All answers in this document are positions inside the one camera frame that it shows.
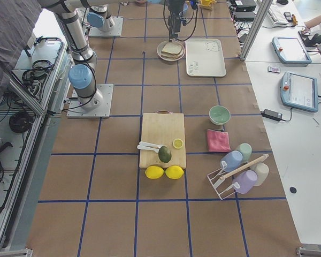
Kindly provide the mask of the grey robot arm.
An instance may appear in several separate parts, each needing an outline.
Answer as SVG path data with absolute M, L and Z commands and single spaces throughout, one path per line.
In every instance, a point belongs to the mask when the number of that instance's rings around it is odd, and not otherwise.
M 38 1 L 42 8 L 54 13 L 71 50 L 74 66 L 68 73 L 69 81 L 77 93 L 79 107 L 85 111 L 100 105 L 103 96 L 97 89 L 95 67 L 97 56 L 89 46 L 82 30 L 77 9 L 91 8 L 102 1 Z

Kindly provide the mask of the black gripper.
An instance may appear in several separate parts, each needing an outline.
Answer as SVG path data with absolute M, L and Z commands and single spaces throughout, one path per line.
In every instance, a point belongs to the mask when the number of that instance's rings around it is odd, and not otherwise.
M 178 33 L 180 32 L 181 28 L 181 8 L 168 8 L 169 16 L 168 16 L 168 26 L 169 26 L 169 42 L 177 39 Z

